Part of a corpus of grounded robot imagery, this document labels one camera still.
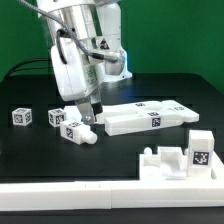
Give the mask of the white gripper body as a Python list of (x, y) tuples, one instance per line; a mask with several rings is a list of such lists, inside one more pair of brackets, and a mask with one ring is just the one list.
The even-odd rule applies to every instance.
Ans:
[(60, 43), (66, 64), (61, 61), (57, 46), (51, 48), (58, 91), (64, 101), (87, 97), (103, 82), (104, 63), (89, 59), (71, 39), (62, 38)]

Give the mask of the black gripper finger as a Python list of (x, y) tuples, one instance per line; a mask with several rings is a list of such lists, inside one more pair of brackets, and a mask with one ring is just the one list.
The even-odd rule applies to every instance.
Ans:
[(95, 115), (89, 97), (80, 98), (75, 101), (84, 124), (91, 125), (95, 122)]
[(91, 102), (91, 106), (93, 108), (93, 112), (95, 115), (103, 112), (101, 95), (100, 95), (100, 91), (98, 89), (94, 90), (90, 94), (90, 102)]

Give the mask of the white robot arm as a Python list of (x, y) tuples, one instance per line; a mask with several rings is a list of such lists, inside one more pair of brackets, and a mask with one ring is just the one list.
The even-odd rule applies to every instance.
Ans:
[(36, 0), (20, 4), (47, 23), (58, 91), (92, 124), (103, 112), (100, 90), (129, 82), (121, 44), (121, 0)]

